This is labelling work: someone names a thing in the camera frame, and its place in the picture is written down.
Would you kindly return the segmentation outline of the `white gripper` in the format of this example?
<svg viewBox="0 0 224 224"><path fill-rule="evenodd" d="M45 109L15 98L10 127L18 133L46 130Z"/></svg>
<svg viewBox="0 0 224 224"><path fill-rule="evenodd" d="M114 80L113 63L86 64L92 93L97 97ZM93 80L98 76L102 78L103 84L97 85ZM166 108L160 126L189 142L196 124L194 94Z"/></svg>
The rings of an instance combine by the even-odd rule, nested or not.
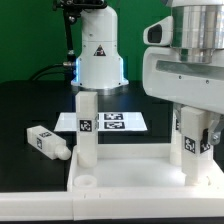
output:
<svg viewBox="0 0 224 224"><path fill-rule="evenodd" d="M147 95L175 102L178 130L182 104L212 112L208 142L213 146L220 143L224 129L224 50L216 50L210 64L190 64L181 62L172 48L149 47L143 57L142 81Z"/></svg>

